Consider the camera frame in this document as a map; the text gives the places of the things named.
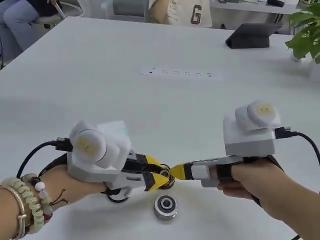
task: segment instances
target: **bracelet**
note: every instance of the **bracelet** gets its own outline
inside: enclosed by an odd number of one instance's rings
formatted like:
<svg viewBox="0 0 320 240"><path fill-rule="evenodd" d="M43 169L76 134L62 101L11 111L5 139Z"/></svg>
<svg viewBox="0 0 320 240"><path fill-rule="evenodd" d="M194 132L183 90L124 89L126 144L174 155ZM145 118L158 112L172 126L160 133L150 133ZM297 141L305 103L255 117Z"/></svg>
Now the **bracelet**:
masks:
<svg viewBox="0 0 320 240"><path fill-rule="evenodd" d="M26 233L37 233L44 225L44 212L41 210L41 205L34 193L26 184L18 178L12 177L3 181L2 185L9 186L15 189L24 199L31 210L33 216L33 224L26 227Z"/></svg>
<svg viewBox="0 0 320 240"><path fill-rule="evenodd" d="M45 183L42 182L41 179L34 173L24 175L22 177L22 181L25 183L30 183L34 187L34 189L39 192L38 194L41 199L40 205L43 211L44 224L46 224L53 216L53 209L52 198L46 191Z"/></svg>
<svg viewBox="0 0 320 240"><path fill-rule="evenodd" d="M25 236L25 228L26 228L26 219L25 218L27 217L24 202L23 202L22 198L20 197L20 195L18 194L18 192L15 189L13 189L12 187L1 185L0 189L8 190L14 196L14 198L16 199L16 201L19 205L20 213L17 216L17 220L19 223L19 231L18 231L18 234L14 238L12 238L12 240L22 239Z"/></svg>

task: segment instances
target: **metal ring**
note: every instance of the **metal ring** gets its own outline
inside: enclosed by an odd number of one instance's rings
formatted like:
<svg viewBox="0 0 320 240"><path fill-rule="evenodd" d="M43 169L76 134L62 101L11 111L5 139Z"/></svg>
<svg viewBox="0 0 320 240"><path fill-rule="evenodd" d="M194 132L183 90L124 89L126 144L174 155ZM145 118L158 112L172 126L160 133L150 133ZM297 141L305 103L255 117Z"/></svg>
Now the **metal ring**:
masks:
<svg viewBox="0 0 320 240"><path fill-rule="evenodd" d="M178 201L170 195L158 196L154 201L154 214L162 221L169 221L178 214Z"/></svg>
<svg viewBox="0 0 320 240"><path fill-rule="evenodd" d="M174 203L170 198L163 198L160 204L161 204L161 207L166 210L171 209L174 205Z"/></svg>
<svg viewBox="0 0 320 240"><path fill-rule="evenodd" d="M162 176L165 176L166 178L169 178L169 182L161 187L159 187L162 190L167 190L173 187L175 184L176 178L172 175L170 175L170 167L166 164L161 164L163 167L163 170L160 172Z"/></svg>

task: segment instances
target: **connector plug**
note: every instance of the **connector plug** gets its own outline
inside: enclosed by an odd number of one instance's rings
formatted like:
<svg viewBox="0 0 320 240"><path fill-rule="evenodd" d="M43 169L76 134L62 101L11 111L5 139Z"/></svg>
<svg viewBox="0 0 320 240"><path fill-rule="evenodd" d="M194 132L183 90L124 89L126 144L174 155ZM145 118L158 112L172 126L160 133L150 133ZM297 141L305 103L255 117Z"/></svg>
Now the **connector plug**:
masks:
<svg viewBox="0 0 320 240"><path fill-rule="evenodd" d="M275 139L287 139L292 138L295 135L295 132L291 131L291 127L278 127L274 129Z"/></svg>
<svg viewBox="0 0 320 240"><path fill-rule="evenodd" d="M56 139L55 150L63 152L72 152L74 147L72 146L70 139L66 137L58 137Z"/></svg>

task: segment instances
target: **seated person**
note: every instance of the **seated person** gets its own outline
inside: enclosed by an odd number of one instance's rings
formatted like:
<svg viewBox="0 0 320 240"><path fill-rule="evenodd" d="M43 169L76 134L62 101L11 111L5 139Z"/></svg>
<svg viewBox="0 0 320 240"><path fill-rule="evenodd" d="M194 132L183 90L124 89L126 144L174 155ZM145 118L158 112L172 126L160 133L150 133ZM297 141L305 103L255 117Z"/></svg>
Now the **seated person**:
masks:
<svg viewBox="0 0 320 240"><path fill-rule="evenodd" d="M0 2L0 38L3 61L10 62L34 44L39 36L31 23L42 16L57 14L47 0L3 0Z"/></svg>
<svg viewBox="0 0 320 240"><path fill-rule="evenodd" d="M190 27L212 27L209 0L155 0L147 22Z"/></svg>

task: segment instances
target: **jeans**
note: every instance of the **jeans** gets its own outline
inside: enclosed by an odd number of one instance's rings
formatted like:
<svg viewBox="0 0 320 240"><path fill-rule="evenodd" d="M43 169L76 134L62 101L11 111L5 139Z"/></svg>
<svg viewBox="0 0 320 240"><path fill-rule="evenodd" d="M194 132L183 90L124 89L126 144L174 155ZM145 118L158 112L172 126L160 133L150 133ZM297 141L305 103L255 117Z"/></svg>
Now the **jeans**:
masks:
<svg viewBox="0 0 320 240"><path fill-rule="evenodd" d="M39 13L27 0L0 3L0 38L5 62L12 61L38 40L37 30L31 26L38 17Z"/></svg>

